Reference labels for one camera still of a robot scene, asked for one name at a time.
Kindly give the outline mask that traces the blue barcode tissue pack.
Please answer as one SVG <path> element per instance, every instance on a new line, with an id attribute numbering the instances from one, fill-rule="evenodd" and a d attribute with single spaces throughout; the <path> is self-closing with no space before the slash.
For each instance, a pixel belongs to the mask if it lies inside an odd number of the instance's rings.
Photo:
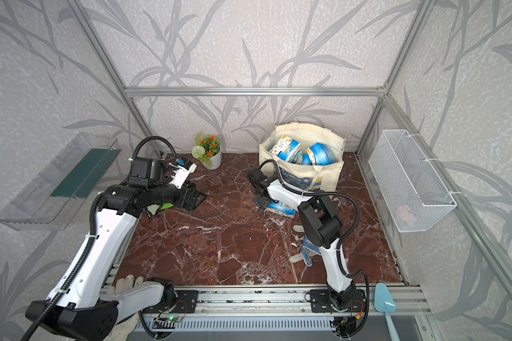
<path id="1" fill-rule="evenodd" d="M 329 147 L 322 143 L 315 143 L 307 149 L 307 156 L 313 166 L 328 166 L 336 163 Z"/>

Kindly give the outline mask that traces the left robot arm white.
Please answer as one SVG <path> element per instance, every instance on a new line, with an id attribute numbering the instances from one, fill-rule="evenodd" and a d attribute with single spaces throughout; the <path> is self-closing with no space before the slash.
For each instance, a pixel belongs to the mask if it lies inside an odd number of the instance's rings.
<path id="1" fill-rule="evenodd" d="M 180 188 L 116 185 L 99 194 L 91 205 L 89 233 L 65 276 L 47 299 L 29 305 L 26 317 L 32 324 L 23 340 L 30 340 L 40 327 L 75 340 L 104 340 L 118 323 L 165 302 L 170 298 L 169 284 L 161 279 L 114 295 L 103 296 L 100 291 L 127 234 L 149 206 L 171 203 L 195 210 L 206 198 L 192 184 Z"/>

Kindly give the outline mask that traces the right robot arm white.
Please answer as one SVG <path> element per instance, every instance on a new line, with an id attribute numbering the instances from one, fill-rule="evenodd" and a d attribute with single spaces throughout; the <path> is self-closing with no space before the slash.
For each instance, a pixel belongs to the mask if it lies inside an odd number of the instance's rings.
<path id="1" fill-rule="evenodd" d="M 254 202 L 259 208 L 280 202 L 298 212 L 305 236 L 317 247 L 323 259 L 331 305 L 337 311 L 345 311 L 355 296 L 353 278 L 356 276 L 348 272 L 342 243 L 360 222 L 357 202 L 345 193 L 303 191 L 284 182 L 279 174 L 267 176 L 261 169 L 251 170 L 247 179 L 255 190 Z M 342 232 L 344 224 L 332 196 L 344 197 L 354 206 L 354 222 L 346 232 Z"/>

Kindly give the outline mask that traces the blue tissue pack front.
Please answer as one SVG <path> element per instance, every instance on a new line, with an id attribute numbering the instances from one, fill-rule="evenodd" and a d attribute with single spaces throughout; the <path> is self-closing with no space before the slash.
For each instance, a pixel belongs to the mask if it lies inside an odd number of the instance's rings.
<path id="1" fill-rule="evenodd" d="M 283 161 L 296 163 L 297 158 L 301 156 L 301 144 L 297 140 L 283 135 L 270 149 L 270 153 Z"/>

